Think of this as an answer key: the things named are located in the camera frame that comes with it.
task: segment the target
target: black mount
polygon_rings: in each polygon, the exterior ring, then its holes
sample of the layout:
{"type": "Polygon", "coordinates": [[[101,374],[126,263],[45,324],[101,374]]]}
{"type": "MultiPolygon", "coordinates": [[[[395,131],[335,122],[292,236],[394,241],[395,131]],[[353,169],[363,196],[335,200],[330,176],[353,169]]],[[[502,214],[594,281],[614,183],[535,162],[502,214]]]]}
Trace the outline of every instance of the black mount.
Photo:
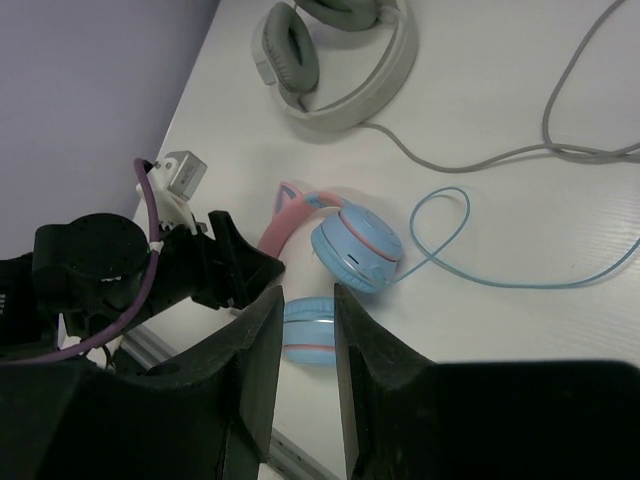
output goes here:
{"type": "MultiPolygon", "coordinates": [[[[200,227],[195,235],[185,226],[163,232],[151,292],[123,333],[188,297],[213,309],[245,308],[284,272],[227,212],[211,212],[209,221],[215,239],[200,227]]],[[[0,261],[0,356],[55,349],[59,314],[70,335],[103,330],[135,299],[147,259],[144,232],[118,215],[41,227],[32,254],[0,261]]]]}

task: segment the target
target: gray ear cushion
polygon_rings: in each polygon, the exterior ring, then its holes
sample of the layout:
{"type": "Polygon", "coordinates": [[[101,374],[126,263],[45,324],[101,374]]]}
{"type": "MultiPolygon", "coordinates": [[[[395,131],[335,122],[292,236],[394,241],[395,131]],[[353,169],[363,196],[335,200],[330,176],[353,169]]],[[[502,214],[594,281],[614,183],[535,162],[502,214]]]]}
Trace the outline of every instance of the gray ear cushion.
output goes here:
{"type": "Polygon", "coordinates": [[[285,3],[271,9],[262,45],[280,83],[290,92],[306,93],[318,84],[320,67],[311,36],[300,16],[285,3]]]}
{"type": "Polygon", "coordinates": [[[378,18],[375,0],[295,0],[322,23],[347,32],[371,28],[378,18]]]}

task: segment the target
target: headphone headband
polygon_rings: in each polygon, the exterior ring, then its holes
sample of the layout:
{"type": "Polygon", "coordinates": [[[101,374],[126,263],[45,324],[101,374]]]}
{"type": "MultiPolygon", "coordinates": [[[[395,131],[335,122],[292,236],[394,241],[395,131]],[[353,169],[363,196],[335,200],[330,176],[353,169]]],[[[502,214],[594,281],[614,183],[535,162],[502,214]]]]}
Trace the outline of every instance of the headphone headband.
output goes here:
{"type": "Polygon", "coordinates": [[[303,194],[290,183],[280,183],[273,219],[258,242],[258,250],[278,258],[293,232],[316,210],[342,207],[346,200],[332,192],[303,194]]]}
{"type": "Polygon", "coordinates": [[[382,23],[395,23],[395,30],[380,62],[371,75],[349,95],[318,110],[308,111],[300,103],[300,94],[283,88],[270,71],[257,33],[252,52],[260,74],[272,85],[275,101],[287,115],[307,127],[323,131],[340,131],[356,126],[380,111],[396,95],[413,67],[418,53],[418,27],[407,0],[383,0],[378,18],[382,23]]]}

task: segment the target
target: white table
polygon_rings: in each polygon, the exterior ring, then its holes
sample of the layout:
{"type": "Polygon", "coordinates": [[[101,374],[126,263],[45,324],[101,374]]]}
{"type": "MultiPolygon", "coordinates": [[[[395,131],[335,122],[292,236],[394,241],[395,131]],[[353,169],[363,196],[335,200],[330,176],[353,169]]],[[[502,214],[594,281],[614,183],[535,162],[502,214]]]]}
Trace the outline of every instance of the white table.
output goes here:
{"type": "MultiPolygon", "coordinates": [[[[373,131],[321,134],[279,114],[255,71],[249,40],[274,2],[219,7],[161,155],[189,149],[209,166],[191,206],[200,220],[228,210],[253,244],[270,221],[278,183],[335,190],[386,219],[405,242],[408,268],[421,256],[407,219],[445,185],[468,189],[472,218],[444,258],[487,277],[578,279],[617,259],[640,235],[640,166],[578,166],[544,158],[447,176],[406,159],[373,131]]],[[[375,121],[421,155],[463,165],[537,143],[547,97],[579,40],[610,0],[413,0],[421,48],[405,87],[375,121]]],[[[562,93],[552,119],[558,141],[613,148],[640,137],[640,3],[602,28],[562,93]]],[[[319,47],[318,103],[366,77],[388,31],[341,34],[309,22],[319,47]]],[[[462,207],[436,201],[421,231],[437,245],[462,207]]],[[[136,220],[144,224],[145,213],[136,220]]],[[[290,240],[282,260],[288,300],[329,295],[331,275],[312,253],[320,217],[290,240]]],[[[382,325],[437,362],[616,358],[640,364],[640,260],[598,285],[571,291],[482,287],[427,266],[363,303],[382,325]]],[[[231,320],[191,301],[147,322],[174,351],[231,320]]],[[[345,477],[335,372],[283,361],[274,428],[345,477]]]]}

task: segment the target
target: ear cushion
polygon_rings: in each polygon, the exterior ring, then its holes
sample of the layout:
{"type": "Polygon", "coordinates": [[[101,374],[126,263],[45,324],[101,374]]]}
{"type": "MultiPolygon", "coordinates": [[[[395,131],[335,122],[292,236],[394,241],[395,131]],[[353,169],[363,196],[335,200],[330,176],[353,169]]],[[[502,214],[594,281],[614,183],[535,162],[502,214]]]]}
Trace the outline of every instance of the ear cushion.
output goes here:
{"type": "Polygon", "coordinates": [[[284,306],[284,323],[291,320],[333,319],[332,297],[299,298],[284,306]]]}
{"type": "Polygon", "coordinates": [[[364,293],[376,293],[380,290],[381,287],[366,281],[360,276],[356,276],[345,266],[344,260],[327,242],[320,226],[316,227],[311,233],[311,246],[322,264],[336,277],[338,282],[364,293]]]}
{"type": "Polygon", "coordinates": [[[318,84],[320,67],[309,31],[285,3],[271,9],[262,32],[262,45],[280,83],[290,92],[310,92],[318,84]]]}
{"type": "Polygon", "coordinates": [[[339,30],[357,32],[373,26],[378,18],[375,0],[295,0],[309,15],[339,30]]]}
{"type": "Polygon", "coordinates": [[[284,306],[282,347],[284,355],[294,363],[335,365],[333,298],[310,297],[288,302],[284,306]]]}

